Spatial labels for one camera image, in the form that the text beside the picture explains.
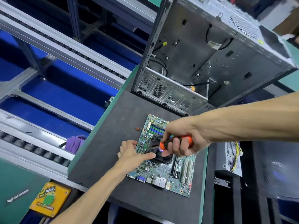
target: yellow tag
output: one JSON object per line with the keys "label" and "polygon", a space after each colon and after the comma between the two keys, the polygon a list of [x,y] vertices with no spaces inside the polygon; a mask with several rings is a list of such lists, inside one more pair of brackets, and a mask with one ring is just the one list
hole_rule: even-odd
{"label": "yellow tag", "polygon": [[43,215],[54,217],[66,201],[71,189],[58,185],[54,182],[48,182],[35,200],[30,205],[30,209]]}
{"label": "yellow tag", "polygon": [[264,42],[263,42],[262,40],[260,40],[259,38],[257,39],[257,41],[258,41],[261,45],[264,44]]}

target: green circle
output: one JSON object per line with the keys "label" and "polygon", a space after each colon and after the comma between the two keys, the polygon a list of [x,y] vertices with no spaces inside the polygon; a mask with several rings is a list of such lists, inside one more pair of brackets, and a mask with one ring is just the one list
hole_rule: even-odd
{"label": "green circle", "polygon": [[44,201],[43,201],[43,204],[46,205],[46,206],[50,205],[51,203],[53,203],[54,198],[55,198],[55,197],[54,197],[53,194],[50,194],[50,195],[45,196]]}

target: person's left arm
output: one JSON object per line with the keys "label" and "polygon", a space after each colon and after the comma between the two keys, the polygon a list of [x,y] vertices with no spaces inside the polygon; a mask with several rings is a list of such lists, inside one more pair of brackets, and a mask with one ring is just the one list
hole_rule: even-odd
{"label": "person's left arm", "polygon": [[154,153],[137,154],[137,141],[122,142],[119,160],[113,168],[95,183],[83,196],[73,203],[67,210],[58,215],[51,224],[90,224],[98,215],[102,206],[115,187],[143,161],[153,159]]}

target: green circuit board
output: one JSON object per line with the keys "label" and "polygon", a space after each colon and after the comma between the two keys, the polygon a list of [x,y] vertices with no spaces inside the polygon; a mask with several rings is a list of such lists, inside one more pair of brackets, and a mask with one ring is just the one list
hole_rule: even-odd
{"label": "green circuit board", "polygon": [[[149,114],[136,146],[136,152],[139,154],[150,152],[151,141],[155,136],[163,135],[168,123],[168,121]],[[190,197],[195,158],[195,155],[185,157],[173,155],[169,164],[155,159],[146,160],[127,174],[127,177]]]}

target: black fan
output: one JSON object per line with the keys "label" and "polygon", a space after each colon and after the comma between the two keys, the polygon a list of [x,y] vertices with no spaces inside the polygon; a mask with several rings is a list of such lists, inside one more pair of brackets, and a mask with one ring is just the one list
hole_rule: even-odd
{"label": "black fan", "polygon": [[[151,147],[158,146],[160,144],[160,141],[162,139],[162,135],[156,134],[154,136],[154,139],[152,140]],[[162,157],[162,152],[159,150],[159,148],[151,150],[151,152],[154,152],[156,154],[155,160],[164,163],[164,164],[170,164],[172,161],[172,154],[166,157]]]}

